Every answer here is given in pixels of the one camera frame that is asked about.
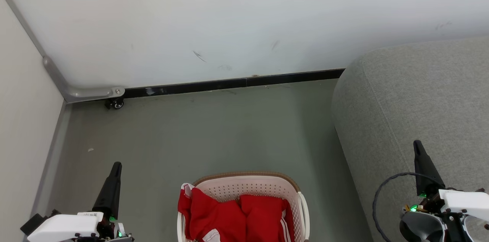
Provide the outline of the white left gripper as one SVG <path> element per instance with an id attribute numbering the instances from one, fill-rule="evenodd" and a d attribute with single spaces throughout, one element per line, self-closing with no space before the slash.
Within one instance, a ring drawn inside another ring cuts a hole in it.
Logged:
<path id="1" fill-rule="evenodd" d="M 93 204 L 93 212 L 75 215 L 53 212 L 51 216 L 35 214 L 27 222 L 28 242 L 133 242 L 118 222 L 121 162 L 114 162 L 110 174 Z"/>

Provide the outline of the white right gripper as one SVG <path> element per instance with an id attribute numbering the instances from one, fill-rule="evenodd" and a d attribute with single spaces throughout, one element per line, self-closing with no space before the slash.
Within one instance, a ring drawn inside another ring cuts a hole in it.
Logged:
<path id="1" fill-rule="evenodd" d="M 462 213 L 478 219 L 489 219 L 489 195 L 486 192 L 445 190 L 445 183 L 422 142 L 415 140 L 413 148 L 417 194 L 431 197 L 420 203 L 422 210 L 433 214 Z"/>

